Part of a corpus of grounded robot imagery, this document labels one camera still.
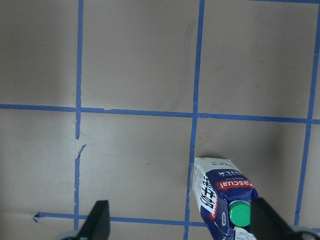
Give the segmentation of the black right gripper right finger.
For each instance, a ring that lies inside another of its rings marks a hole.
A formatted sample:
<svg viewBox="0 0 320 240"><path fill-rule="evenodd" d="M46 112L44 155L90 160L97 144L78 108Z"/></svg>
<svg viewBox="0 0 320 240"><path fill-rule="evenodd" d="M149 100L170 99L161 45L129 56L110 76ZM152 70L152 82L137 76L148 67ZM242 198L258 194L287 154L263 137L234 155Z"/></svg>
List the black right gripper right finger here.
<svg viewBox="0 0 320 240"><path fill-rule="evenodd" d="M262 198L251 200L250 229L257 240L297 240L293 229Z"/></svg>

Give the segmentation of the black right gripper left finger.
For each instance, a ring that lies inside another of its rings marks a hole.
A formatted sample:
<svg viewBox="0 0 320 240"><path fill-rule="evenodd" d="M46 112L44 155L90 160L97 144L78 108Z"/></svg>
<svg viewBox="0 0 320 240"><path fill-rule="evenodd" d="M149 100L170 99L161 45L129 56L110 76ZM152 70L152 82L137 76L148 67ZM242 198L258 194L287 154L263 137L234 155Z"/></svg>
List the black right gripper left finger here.
<svg viewBox="0 0 320 240"><path fill-rule="evenodd" d="M108 200L98 200L91 209L77 240L108 240L111 231L110 208Z"/></svg>

